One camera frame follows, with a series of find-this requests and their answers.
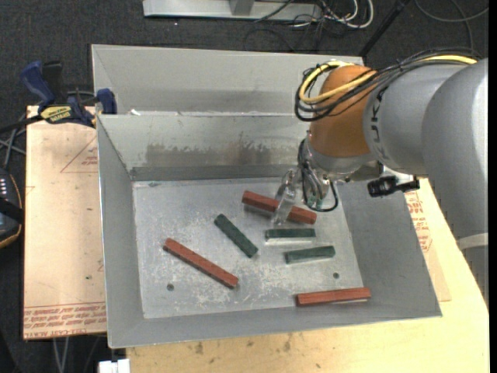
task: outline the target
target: red wooden stick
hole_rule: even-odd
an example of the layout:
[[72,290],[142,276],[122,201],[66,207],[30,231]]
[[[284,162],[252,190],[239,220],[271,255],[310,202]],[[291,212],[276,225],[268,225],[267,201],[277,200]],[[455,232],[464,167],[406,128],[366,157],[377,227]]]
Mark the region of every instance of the red wooden stick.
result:
[[183,246],[174,239],[167,238],[162,248],[216,281],[221,282],[224,286],[234,288],[238,283],[238,278],[235,275],[232,275],[216,264],[211,263],[209,260],[203,258],[201,255],[188,249],[188,247]]
[[316,305],[327,302],[350,302],[371,297],[369,288],[354,288],[329,291],[315,291],[297,295],[297,305]]
[[[242,203],[260,208],[261,210],[270,211],[271,213],[278,208],[278,200],[259,195],[258,193],[249,190],[246,190],[243,193]],[[288,214],[289,220],[303,222],[305,224],[314,224],[317,217],[318,215],[313,211],[305,210],[297,206],[293,206]]]

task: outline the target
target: cardboard box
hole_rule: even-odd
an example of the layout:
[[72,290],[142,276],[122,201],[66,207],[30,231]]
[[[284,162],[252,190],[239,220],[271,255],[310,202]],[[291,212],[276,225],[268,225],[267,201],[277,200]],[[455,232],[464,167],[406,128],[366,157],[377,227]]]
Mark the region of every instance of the cardboard box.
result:
[[28,126],[24,340],[106,331],[98,181],[95,129]]

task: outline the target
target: yellow clamp label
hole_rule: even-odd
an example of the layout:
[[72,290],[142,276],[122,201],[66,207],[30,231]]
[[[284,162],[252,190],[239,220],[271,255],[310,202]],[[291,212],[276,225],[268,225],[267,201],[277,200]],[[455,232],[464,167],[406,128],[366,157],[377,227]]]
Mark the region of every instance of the yellow clamp label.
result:
[[57,105],[57,106],[48,106],[40,116],[50,121],[51,123],[55,123],[62,119],[67,119],[72,116],[72,108],[66,105]]

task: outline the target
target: yellow cable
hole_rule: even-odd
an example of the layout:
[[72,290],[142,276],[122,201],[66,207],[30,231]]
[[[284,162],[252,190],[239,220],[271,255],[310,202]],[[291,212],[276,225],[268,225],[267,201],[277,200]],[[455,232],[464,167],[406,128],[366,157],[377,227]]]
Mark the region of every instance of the yellow cable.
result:
[[[339,68],[341,66],[349,66],[349,65],[353,65],[353,64],[351,64],[349,62],[343,62],[341,65],[337,66],[337,68]],[[304,102],[304,103],[320,103],[321,101],[324,101],[325,99],[328,99],[329,97],[334,96],[335,94],[337,94],[341,91],[350,89],[356,85],[359,85],[359,84],[365,82],[368,78],[370,78],[371,76],[373,76],[376,73],[375,71],[366,72],[363,75],[361,75],[359,78],[357,78],[356,80],[352,80],[351,82],[348,82],[344,85],[341,85],[340,87],[338,87],[336,89],[325,92],[324,94],[320,94],[319,96],[306,97],[305,92],[307,91],[309,84],[311,84],[311,82],[315,78],[317,78],[320,74],[323,73],[323,71],[321,69],[322,66],[319,67],[318,69],[316,69],[315,71],[313,71],[305,79],[305,81],[302,83],[302,86],[301,86],[300,91],[299,91],[299,98],[301,99],[302,102]]]
[[462,57],[460,55],[438,55],[436,57],[424,58],[421,61],[436,61],[436,60],[445,60],[445,61],[457,61],[462,62],[464,64],[476,64],[477,60],[468,57]]
[[[435,57],[430,57],[430,58],[423,58],[420,61],[438,61],[438,60],[444,60],[444,61],[456,61],[456,62],[461,62],[464,64],[474,64],[477,61],[473,58],[468,58],[468,57],[463,57],[460,55],[438,55]],[[369,71],[364,73],[362,76],[357,78],[356,80],[352,80],[351,82],[348,82],[344,85],[341,85],[340,87],[337,87],[336,89],[330,90],[328,92],[325,92],[324,94],[320,94],[315,97],[306,97],[305,93],[308,90],[309,85],[319,76],[325,73],[326,69],[329,68],[340,68],[342,66],[349,66],[353,65],[350,62],[343,62],[343,61],[330,61],[326,62],[325,64],[322,64],[319,66],[319,68],[316,68],[303,82],[301,87],[299,88],[299,98],[303,103],[320,103],[321,101],[324,101],[325,99],[328,99],[339,92],[346,91],[348,89],[351,89],[352,87],[355,87],[356,85],[359,85],[361,83],[364,83],[368,78],[373,76],[376,72],[375,71]]]

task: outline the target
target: blue clamp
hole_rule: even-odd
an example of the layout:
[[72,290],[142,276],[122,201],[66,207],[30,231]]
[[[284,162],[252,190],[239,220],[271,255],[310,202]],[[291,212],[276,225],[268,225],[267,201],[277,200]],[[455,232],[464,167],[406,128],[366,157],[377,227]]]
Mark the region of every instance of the blue clamp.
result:
[[[55,94],[43,79],[41,61],[28,64],[21,72],[20,77],[21,82],[28,90],[41,98],[38,105],[38,115],[48,123],[74,123],[89,127],[95,126],[95,115],[87,111],[76,97],[69,96],[66,103],[55,103]],[[117,113],[116,100],[109,89],[100,89],[96,93],[95,101],[101,102],[102,113]]]

